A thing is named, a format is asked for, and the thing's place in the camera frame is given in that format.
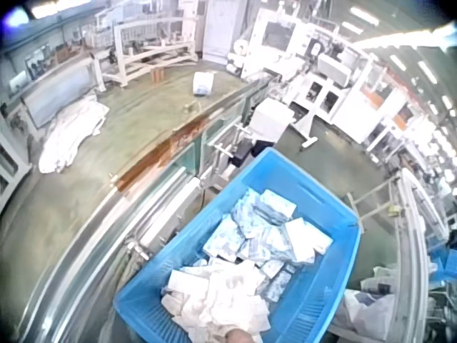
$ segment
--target white fabric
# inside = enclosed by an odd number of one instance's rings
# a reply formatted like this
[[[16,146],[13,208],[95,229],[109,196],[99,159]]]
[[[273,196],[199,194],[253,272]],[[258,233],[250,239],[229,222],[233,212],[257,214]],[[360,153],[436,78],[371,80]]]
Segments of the white fabric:
[[[97,102],[95,94],[67,106],[50,127],[39,160],[41,173],[60,172],[73,163],[81,142],[88,136],[100,133],[109,108]]]

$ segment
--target ceiling light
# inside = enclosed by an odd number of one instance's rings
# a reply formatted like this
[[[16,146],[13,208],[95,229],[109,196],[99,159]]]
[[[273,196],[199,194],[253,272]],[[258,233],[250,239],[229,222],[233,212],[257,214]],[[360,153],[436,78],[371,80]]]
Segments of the ceiling light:
[[[372,16],[371,14],[363,11],[362,9],[358,7],[351,7],[351,13],[354,16],[359,17],[360,19],[363,19],[364,21],[367,21],[370,24],[373,24],[374,26],[379,25],[379,19],[376,18],[375,16]]]
[[[436,109],[436,106],[433,105],[433,104],[429,104],[429,106],[430,106],[430,109],[433,112],[433,114],[437,115],[438,114],[438,110]]]
[[[433,34],[437,36],[450,36],[456,32],[456,23],[451,21],[449,24],[438,27],[433,31]]]
[[[397,56],[391,55],[391,60],[397,65],[398,68],[400,68],[403,71],[406,70],[406,66],[400,61],[400,59]]]
[[[375,54],[373,54],[372,52],[370,53],[370,56],[371,58],[376,61],[376,62],[379,62],[379,57],[377,57]]]
[[[446,106],[447,109],[452,109],[451,101],[446,95],[443,95],[441,99],[443,100],[444,106]]]
[[[437,84],[438,80],[436,79],[435,75],[431,72],[431,70],[427,67],[424,61],[418,62],[419,67],[422,69],[423,73],[428,77],[432,84]]]
[[[342,25],[342,27],[346,27],[348,30],[351,30],[352,32],[354,32],[356,34],[361,34],[363,32],[363,29],[360,29],[357,26],[355,26],[351,23],[348,23],[347,21],[343,21],[343,23],[341,25]]]

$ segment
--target wall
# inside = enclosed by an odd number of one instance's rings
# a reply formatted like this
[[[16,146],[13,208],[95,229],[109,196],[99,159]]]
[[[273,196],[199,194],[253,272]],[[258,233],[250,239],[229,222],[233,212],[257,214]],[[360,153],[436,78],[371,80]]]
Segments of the wall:
[[[8,102],[9,80],[26,70],[27,56],[44,44],[52,50],[65,41],[70,42],[74,39],[73,32],[95,22],[94,14],[102,9],[100,1],[92,1],[5,32],[0,51],[0,101]]]

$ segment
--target concrete floor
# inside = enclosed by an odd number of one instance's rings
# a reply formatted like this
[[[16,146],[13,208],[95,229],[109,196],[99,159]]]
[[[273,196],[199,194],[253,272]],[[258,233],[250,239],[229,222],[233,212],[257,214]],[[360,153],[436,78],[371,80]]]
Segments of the concrete floor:
[[[213,92],[195,98],[195,71],[218,71]],[[65,248],[110,191],[110,174],[141,157],[142,148],[166,138],[196,114],[184,106],[197,99],[202,109],[240,89],[243,82],[214,64],[167,69],[165,81],[150,76],[99,96],[110,108],[98,136],[79,148],[74,163],[57,174],[34,170],[25,178],[1,218],[1,316],[17,323],[40,276],[58,262]]]

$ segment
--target white box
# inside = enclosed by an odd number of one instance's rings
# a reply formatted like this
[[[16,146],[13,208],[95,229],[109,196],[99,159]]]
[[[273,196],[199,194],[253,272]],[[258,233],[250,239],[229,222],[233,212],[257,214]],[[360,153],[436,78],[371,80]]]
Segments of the white box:
[[[256,107],[248,128],[254,133],[253,138],[276,142],[292,121],[291,109],[279,101],[266,98]]]
[[[297,262],[314,263],[314,249],[303,218],[284,224]]]

